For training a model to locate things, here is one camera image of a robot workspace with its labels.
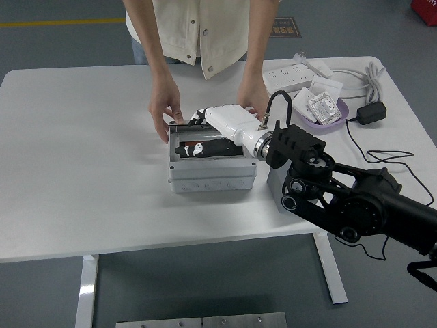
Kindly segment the person's right hand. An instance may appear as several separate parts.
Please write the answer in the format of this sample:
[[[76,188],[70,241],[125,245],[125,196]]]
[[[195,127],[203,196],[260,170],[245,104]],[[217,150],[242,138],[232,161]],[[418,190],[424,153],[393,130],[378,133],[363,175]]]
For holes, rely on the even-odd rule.
[[[152,81],[152,93],[149,112],[154,122],[154,128],[160,139],[167,144],[169,141],[167,115],[177,124],[183,124],[184,118],[180,108],[180,91],[172,77],[159,78]]]

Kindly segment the person's left hand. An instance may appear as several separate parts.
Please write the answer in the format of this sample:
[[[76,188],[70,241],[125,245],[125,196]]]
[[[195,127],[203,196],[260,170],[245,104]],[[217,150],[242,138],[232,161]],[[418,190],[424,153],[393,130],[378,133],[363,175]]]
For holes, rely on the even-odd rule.
[[[258,118],[262,117],[268,106],[268,93],[262,79],[249,79],[241,82],[238,93],[237,103],[255,114]]]

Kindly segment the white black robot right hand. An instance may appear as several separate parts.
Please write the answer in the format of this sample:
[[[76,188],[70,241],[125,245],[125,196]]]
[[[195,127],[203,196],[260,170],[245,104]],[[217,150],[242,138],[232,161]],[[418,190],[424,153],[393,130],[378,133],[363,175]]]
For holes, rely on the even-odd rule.
[[[182,158],[208,158],[230,156],[240,146],[264,161],[263,149],[270,139],[267,130],[261,129],[259,120],[240,105],[223,105],[199,109],[188,121],[189,126],[206,122],[215,128],[221,137],[210,141],[190,141],[178,146],[174,152]]]

